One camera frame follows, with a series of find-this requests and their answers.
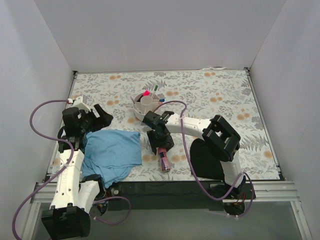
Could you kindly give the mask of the pink capped glue tube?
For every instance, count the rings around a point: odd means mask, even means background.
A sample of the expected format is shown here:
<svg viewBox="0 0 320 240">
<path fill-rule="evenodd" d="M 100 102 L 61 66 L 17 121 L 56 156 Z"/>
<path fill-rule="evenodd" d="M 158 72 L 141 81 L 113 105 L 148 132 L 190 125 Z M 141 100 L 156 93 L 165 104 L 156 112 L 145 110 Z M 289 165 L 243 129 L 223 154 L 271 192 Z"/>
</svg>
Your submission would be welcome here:
<svg viewBox="0 0 320 240">
<path fill-rule="evenodd" d="M 159 156 L 159 165 L 163 173 L 168 173 L 171 170 L 170 162 L 167 156 L 167 150 L 163 147 L 157 149 Z"/>
</svg>

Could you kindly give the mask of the white round divided organizer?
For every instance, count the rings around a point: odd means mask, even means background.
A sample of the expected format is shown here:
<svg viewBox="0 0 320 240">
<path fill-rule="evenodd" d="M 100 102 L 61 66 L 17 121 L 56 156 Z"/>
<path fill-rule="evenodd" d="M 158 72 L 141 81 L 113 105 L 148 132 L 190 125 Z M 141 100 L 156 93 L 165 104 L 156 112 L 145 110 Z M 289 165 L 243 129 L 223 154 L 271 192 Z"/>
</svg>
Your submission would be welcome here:
<svg viewBox="0 0 320 240">
<path fill-rule="evenodd" d="M 142 122 L 145 115 L 149 112 L 152 111 L 154 112 L 156 108 L 160 105 L 152 103 L 153 100 L 160 100 L 160 98 L 155 94 L 154 99 L 151 100 L 151 95 L 150 93 L 149 96 L 143 96 L 142 93 L 138 94 L 135 98 L 134 101 L 136 102 L 136 105 L 132 104 L 133 111 L 135 116 Z"/>
</svg>

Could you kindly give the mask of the white marker orange cap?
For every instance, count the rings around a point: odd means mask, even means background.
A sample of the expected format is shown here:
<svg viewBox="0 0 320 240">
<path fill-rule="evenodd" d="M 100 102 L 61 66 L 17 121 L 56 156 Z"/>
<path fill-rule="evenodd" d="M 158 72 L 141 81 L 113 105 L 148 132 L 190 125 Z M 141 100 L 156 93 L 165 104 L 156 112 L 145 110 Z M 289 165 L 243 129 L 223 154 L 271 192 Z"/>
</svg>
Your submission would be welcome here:
<svg viewBox="0 0 320 240">
<path fill-rule="evenodd" d="M 154 100 L 152 101 L 152 103 L 153 103 L 153 104 L 158 104 L 158 103 L 160 103 L 160 100 L 159 100 L 159 99 L 154 99 Z"/>
</svg>

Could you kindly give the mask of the pink black highlighter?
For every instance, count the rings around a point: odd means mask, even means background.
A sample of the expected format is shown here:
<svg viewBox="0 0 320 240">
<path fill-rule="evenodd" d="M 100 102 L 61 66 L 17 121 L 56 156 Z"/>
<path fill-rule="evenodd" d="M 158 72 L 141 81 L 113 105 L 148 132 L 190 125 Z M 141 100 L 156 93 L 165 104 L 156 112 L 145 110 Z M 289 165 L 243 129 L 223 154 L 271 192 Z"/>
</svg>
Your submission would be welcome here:
<svg viewBox="0 0 320 240">
<path fill-rule="evenodd" d="M 145 96 L 149 96 L 150 95 L 150 91 L 146 90 L 141 96 L 145 97 Z"/>
</svg>

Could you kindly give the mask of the white marker green cap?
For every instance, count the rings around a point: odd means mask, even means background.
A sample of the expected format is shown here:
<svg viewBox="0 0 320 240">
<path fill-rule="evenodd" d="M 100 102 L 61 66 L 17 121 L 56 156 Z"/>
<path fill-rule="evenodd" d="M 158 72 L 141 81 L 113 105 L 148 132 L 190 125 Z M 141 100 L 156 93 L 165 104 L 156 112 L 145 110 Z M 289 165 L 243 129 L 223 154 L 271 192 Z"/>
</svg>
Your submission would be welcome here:
<svg viewBox="0 0 320 240">
<path fill-rule="evenodd" d="M 153 89 L 153 92 L 152 92 L 152 94 L 151 94 L 151 99 L 152 99 L 152 101 L 153 101 L 153 99 L 154 99 L 154 97 L 155 97 L 155 94 L 156 94 L 157 89 L 158 89 L 158 85 L 155 85 L 155 87 L 154 87 L 154 89 Z"/>
</svg>

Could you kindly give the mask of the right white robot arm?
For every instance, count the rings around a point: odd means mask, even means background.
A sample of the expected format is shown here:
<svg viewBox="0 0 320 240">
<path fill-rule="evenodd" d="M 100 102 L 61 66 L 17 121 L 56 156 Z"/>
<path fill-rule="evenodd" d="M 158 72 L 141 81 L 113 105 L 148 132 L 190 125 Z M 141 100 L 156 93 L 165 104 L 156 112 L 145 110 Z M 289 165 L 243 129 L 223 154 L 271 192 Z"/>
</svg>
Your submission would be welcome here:
<svg viewBox="0 0 320 240">
<path fill-rule="evenodd" d="M 237 199 L 245 192 L 245 175 L 239 161 L 241 137 L 220 115 L 212 119 L 181 118 L 172 111 L 159 115 L 149 111 L 143 123 L 147 131 L 151 150 L 164 158 L 173 148 L 172 134 L 195 137 L 189 147 L 192 174 L 199 178 L 221 180 L 227 195 Z"/>
</svg>

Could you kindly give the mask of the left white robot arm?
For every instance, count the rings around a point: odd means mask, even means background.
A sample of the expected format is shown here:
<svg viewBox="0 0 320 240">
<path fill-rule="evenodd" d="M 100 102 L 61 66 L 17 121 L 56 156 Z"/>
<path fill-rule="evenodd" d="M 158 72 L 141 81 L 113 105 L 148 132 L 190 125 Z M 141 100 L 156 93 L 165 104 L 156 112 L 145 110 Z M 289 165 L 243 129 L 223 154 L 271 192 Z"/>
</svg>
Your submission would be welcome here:
<svg viewBox="0 0 320 240">
<path fill-rule="evenodd" d="M 108 127 L 113 116 L 99 104 L 89 109 L 83 103 L 62 111 L 63 127 L 58 132 L 59 163 L 62 172 L 57 176 L 56 190 L 49 210 L 41 221 L 53 240 L 86 237 L 90 233 L 90 209 L 95 200 L 106 196 L 101 175 L 83 177 L 81 168 L 85 158 L 88 133 Z"/>
</svg>

